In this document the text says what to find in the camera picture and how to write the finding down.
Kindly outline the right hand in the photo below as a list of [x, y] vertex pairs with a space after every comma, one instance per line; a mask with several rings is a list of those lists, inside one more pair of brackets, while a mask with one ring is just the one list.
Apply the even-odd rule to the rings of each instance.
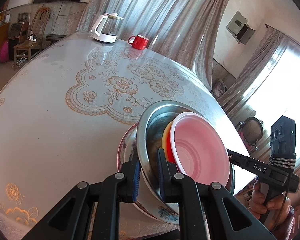
[[284, 194], [276, 196], [266, 203], [266, 197], [260, 191], [260, 182], [253, 185], [252, 197], [249, 200], [248, 210], [260, 220], [261, 216], [267, 212], [274, 211], [272, 219], [266, 228], [272, 232], [277, 239], [289, 237], [293, 226], [294, 209], [291, 200]]

